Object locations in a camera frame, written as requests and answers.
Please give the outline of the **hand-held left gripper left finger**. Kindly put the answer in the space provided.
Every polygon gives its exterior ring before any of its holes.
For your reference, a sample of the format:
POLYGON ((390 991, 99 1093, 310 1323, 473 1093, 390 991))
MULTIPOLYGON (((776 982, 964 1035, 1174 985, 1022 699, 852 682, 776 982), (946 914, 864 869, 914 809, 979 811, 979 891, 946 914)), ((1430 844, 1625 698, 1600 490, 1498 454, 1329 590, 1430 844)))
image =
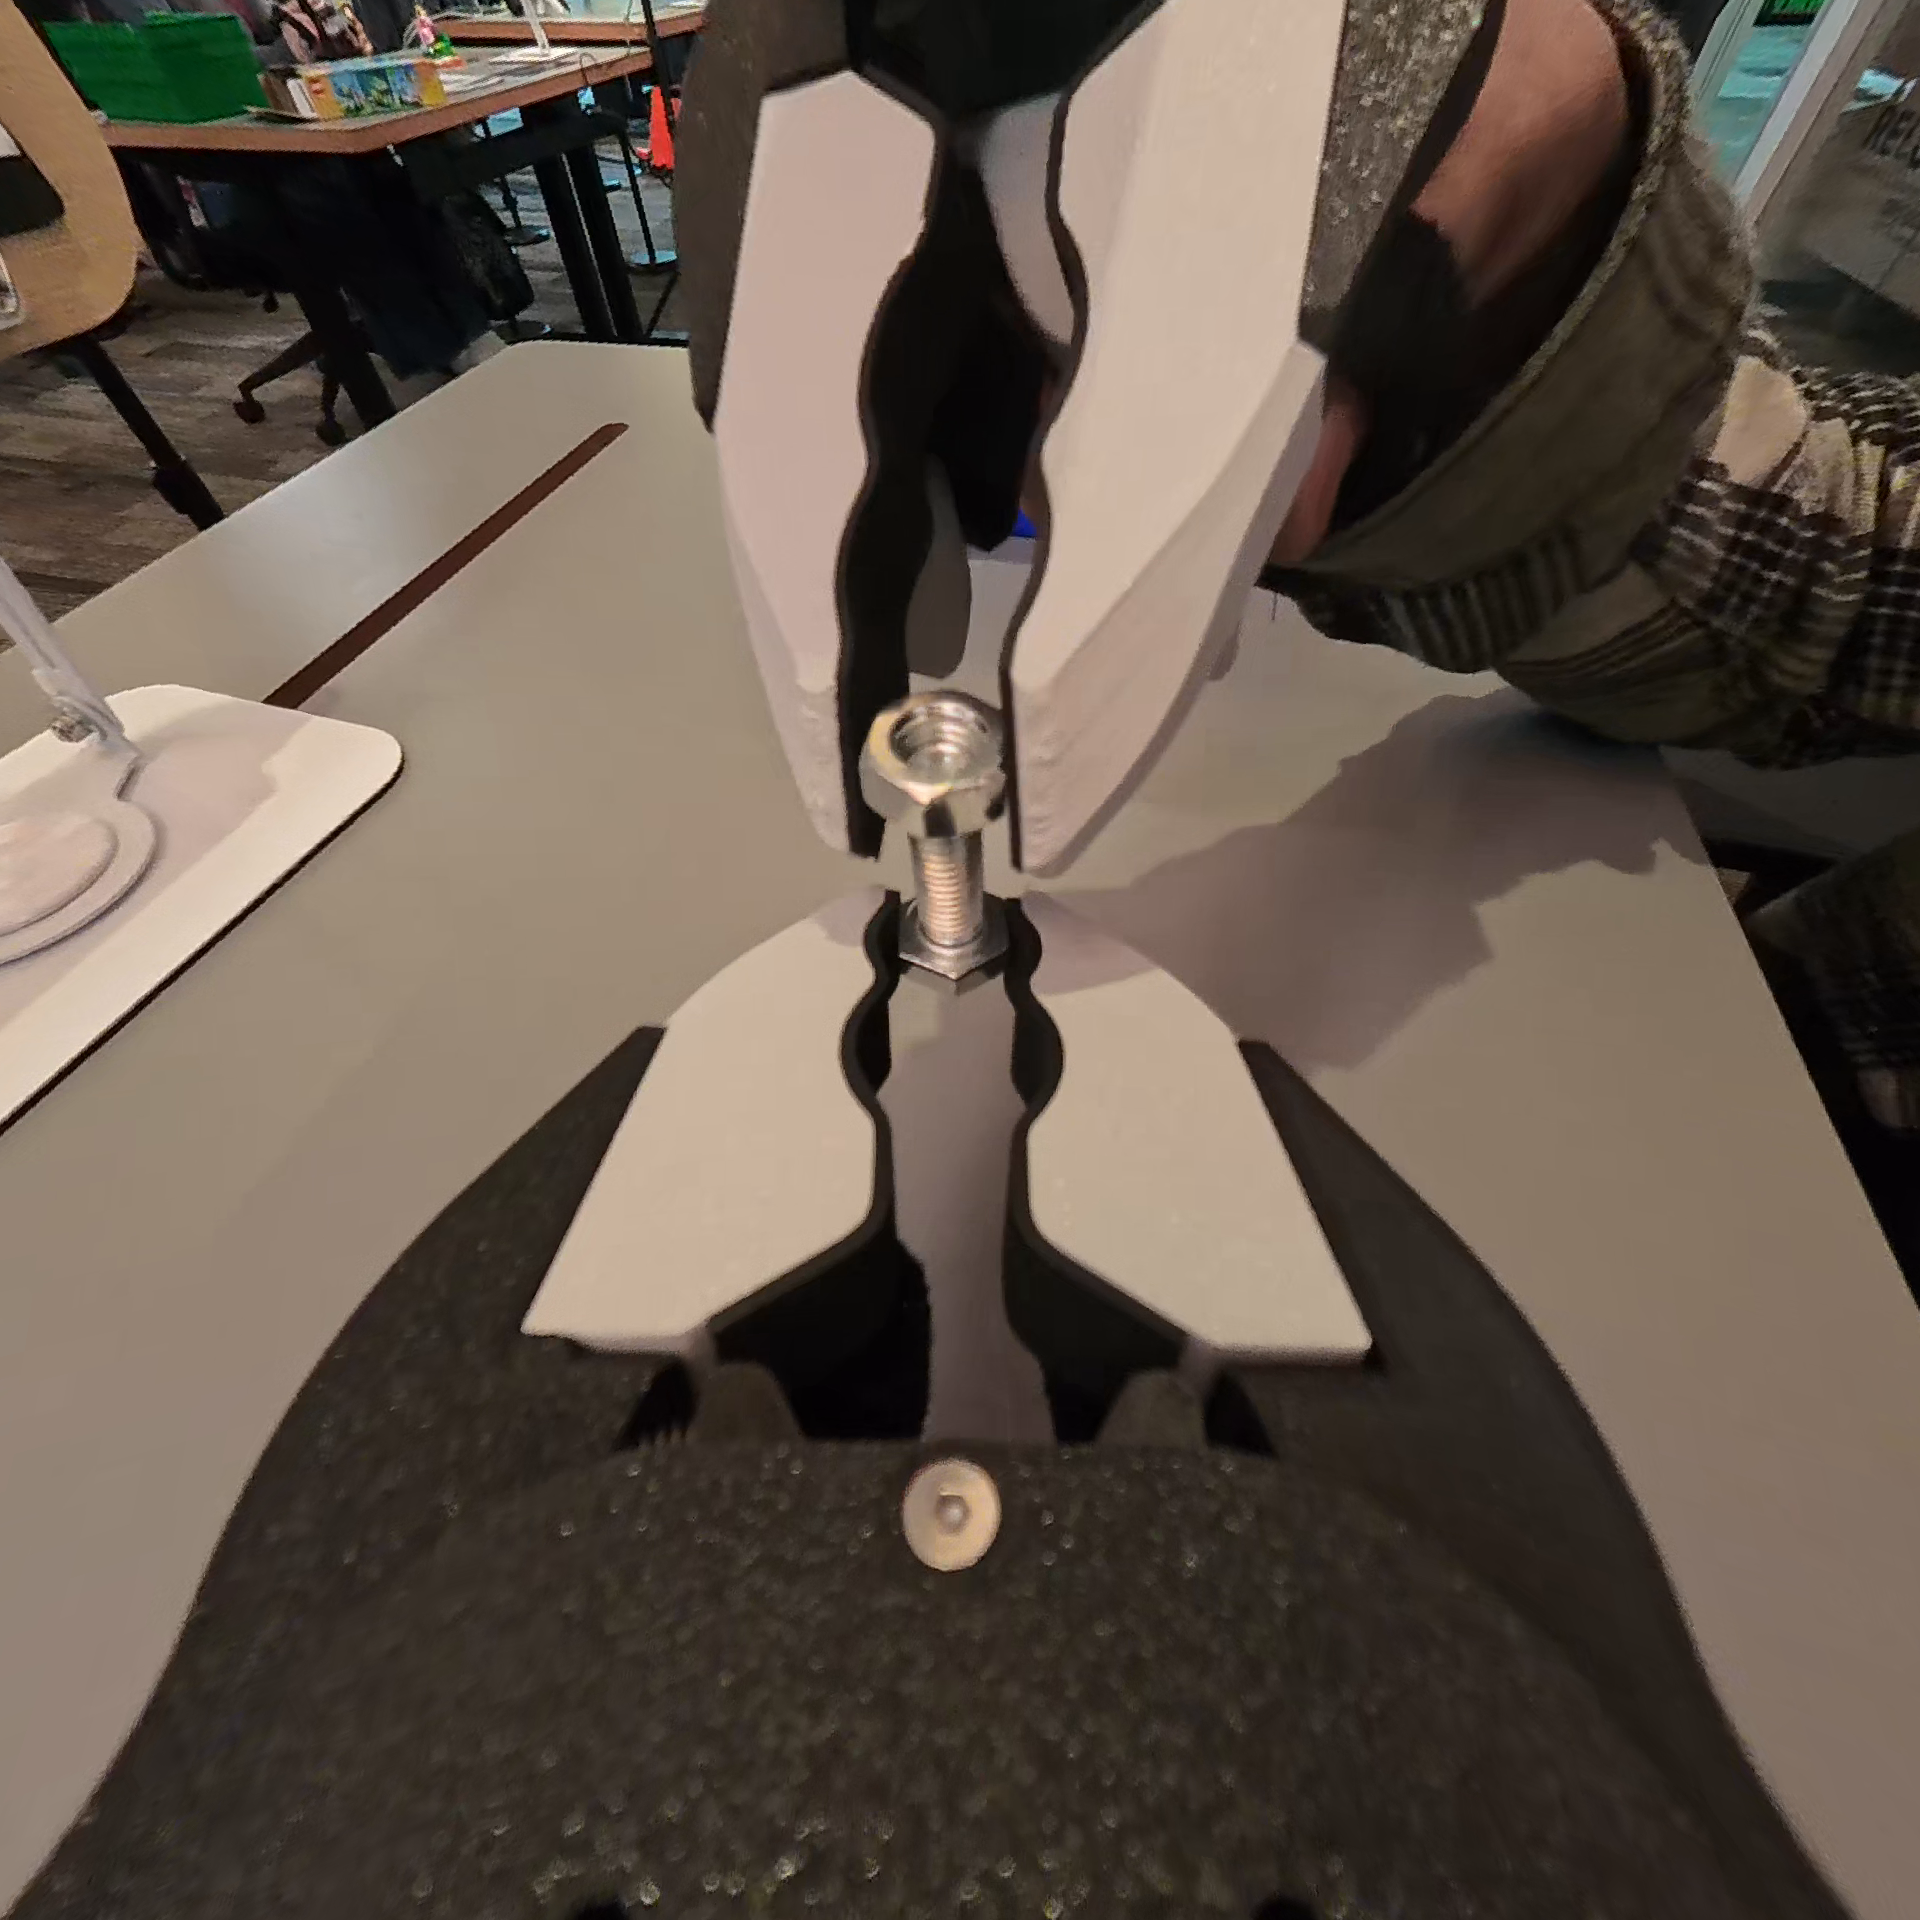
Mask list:
POLYGON ((840 897, 667 1020, 519 1329, 592 1354, 754 1362, 803 1398, 898 1313, 875 1070, 896 901, 840 897))

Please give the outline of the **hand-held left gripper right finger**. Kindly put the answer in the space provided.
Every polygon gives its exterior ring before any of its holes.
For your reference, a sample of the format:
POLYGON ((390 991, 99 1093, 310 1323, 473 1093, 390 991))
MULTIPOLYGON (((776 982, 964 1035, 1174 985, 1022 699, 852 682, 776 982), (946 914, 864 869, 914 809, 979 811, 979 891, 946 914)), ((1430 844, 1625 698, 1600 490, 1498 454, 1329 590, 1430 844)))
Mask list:
POLYGON ((1342 1366, 1374 1340, 1258 1077, 1175 973, 1051 897, 1010 907, 1002 1295, 1057 1397, 1342 1366))

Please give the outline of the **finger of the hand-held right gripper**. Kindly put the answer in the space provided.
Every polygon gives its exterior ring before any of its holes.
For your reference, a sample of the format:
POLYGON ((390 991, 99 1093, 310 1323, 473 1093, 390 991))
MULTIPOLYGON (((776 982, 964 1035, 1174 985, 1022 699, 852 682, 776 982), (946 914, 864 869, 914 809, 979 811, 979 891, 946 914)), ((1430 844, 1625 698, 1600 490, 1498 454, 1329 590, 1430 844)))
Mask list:
POLYGON ((1232 650, 1316 443, 1300 335, 1345 5, 1169 3, 977 131, 1000 251, 1066 366, 1002 661, 1015 865, 1054 875, 1232 650))
POLYGON ((852 71, 769 94, 715 403, 737 596, 803 806, 875 858, 858 758, 908 665, 964 644, 964 541, 927 452, 873 438, 881 311, 929 225, 934 125, 852 71))

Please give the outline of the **silver hex bolt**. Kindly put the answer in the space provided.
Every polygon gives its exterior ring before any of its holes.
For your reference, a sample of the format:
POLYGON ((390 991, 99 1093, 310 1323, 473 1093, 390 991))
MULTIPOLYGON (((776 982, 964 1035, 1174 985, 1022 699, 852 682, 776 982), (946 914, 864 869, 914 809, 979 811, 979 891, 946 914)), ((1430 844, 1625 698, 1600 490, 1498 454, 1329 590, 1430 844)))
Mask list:
POLYGON ((913 899, 902 902, 898 959, 946 994, 992 979, 1009 954, 1004 902, 988 891, 985 831, 911 837, 913 899))

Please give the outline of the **silver hex nut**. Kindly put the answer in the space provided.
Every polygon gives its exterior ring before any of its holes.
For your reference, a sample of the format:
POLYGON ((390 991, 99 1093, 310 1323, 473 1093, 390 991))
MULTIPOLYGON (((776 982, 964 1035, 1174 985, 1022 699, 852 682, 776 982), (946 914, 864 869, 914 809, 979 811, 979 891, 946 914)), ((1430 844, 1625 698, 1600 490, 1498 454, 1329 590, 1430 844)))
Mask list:
POLYGON ((862 742, 862 797, 914 842, 967 838, 1006 811, 1006 734, 998 708, 929 687, 882 708, 862 742))

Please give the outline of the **person's right hand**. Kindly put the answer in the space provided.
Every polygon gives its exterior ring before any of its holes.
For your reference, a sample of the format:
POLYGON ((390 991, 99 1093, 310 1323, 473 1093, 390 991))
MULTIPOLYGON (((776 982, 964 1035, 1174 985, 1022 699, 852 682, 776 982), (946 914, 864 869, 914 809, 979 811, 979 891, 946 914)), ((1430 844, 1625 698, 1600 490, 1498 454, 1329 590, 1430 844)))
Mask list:
POLYGON ((1502 7, 1471 116, 1366 274, 1274 566, 1404 494, 1524 370, 1610 246, 1638 125, 1593 5, 1502 7))

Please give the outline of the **long wooden desk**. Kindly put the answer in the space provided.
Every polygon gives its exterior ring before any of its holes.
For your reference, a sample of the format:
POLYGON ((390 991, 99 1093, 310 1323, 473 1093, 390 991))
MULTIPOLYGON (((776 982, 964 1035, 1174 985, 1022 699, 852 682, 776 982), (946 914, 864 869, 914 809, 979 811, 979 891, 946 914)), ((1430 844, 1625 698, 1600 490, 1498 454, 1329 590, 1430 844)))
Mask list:
POLYGON ((592 146, 611 121, 583 97, 651 75, 644 43, 574 45, 563 59, 508 77, 499 59, 486 77, 441 105, 347 118, 241 114, 212 123, 131 123, 106 118, 108 146, 193 180, 254 182, 281 199, 302 159, 399 155, 420 195, 446 195, 532 169, 543 187, 583 335, 599 345, 644 345, 628 253, 620 245, 608 191, 598 182, 592 146))

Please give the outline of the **colourful toy box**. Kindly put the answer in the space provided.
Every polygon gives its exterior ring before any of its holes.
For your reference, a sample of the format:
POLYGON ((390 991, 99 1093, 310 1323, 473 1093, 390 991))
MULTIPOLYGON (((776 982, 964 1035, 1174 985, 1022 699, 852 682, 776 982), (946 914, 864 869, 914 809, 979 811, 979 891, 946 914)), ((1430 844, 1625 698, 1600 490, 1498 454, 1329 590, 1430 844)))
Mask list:
POLYGON ((276 113, 302 121, 358 121, 449 102, 441 69, 426 55, 372 55, 276 66, 263 75, 276 113))

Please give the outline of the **white tablet stand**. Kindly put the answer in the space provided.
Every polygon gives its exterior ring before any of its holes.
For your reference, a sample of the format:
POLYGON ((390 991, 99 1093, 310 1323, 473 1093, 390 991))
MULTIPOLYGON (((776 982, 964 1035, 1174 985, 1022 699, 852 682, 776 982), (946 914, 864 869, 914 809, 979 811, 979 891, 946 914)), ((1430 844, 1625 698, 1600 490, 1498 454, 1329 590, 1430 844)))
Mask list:
POLYGON ((380 730, 187 685, 103 694, 3 569, 51 722, 3 756, 3 1123, 399 782, 380 730))

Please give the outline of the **person's plaid shirt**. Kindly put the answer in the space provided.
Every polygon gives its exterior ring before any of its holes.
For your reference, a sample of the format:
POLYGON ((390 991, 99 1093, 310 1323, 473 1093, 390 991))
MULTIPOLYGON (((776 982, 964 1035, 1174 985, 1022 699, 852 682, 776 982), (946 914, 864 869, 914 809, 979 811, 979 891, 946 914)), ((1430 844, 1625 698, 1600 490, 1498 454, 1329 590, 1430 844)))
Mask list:
POLYGON ((1918 1132, 1918 830, 1801 881, 1748 919, 1806 980, 1865 1111, 1918 1132))

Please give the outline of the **green plastic bin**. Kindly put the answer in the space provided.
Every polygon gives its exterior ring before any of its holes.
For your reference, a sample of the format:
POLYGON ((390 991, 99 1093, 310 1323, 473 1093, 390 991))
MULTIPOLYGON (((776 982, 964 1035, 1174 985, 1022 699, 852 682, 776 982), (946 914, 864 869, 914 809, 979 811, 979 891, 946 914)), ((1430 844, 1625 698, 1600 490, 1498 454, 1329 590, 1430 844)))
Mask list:
POLYGON ((234 13, 51 20, 41 33, 82 100, 118 123, 204 125, 270 102, 256 43, 234 13))

